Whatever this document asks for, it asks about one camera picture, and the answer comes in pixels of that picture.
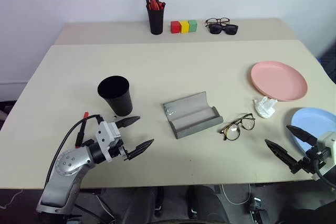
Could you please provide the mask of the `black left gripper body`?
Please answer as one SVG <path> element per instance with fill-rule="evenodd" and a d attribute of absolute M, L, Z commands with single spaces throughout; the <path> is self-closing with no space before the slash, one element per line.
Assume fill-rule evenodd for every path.
<path fill-rule="evenodd" d="M 109 154 L 111 158 L 121 156 L 124 161 L 130 159 L 128 151 L 124 148 L 123 140 L 118 140 L 115 146 L 109 148 Z"/>

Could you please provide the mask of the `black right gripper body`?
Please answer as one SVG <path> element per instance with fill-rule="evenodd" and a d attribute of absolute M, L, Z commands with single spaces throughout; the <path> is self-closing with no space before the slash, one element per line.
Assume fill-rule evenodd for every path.
<path fill-rule="evenodd" d="M 326 165 L 328 158 L 328 148 L 319 150 L 317 146 L 313 146 L 306 151 L 306 155 L 298 161 L 298 166 L 307 173 L 317 174 L 316 170 Z"/>

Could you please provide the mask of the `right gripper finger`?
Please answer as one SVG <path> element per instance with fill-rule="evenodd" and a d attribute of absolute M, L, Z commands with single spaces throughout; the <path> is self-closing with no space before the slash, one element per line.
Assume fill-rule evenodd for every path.
<path fill-rule="evenodd" d="M 315 146 L 317 144 L 317 138 L 303 129 L 293 125 L 286 125 L 286 128 L 301 141 L 306 142 L 311 146 Z"/>
<path fill-rule="evenodd" d="M 298 172 L 298 162 L 284 148 L 268 139 L 265 139 L 265 143 L 275 156 L 289 167 L 293 174 Z"/>

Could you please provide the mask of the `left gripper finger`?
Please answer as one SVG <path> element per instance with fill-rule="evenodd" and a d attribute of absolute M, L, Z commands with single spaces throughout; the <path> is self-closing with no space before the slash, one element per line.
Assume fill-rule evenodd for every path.
<path fill-rule="evenodd" d="M 153 141 L 154 139 L 151 139 L 136 146 L 133 151 L 128 153 L 128 160 L 134 159 L 135 157 L 142 154 L 153 143 Z"/>
<path fill-rule="evenodd" d="M 117 127 L 128 127 L 131 124 L 135 123 L 140 118 L 141 118 L 140 116 L 131 116 L 131 117 L 116 121 L 115 124 Z"/>

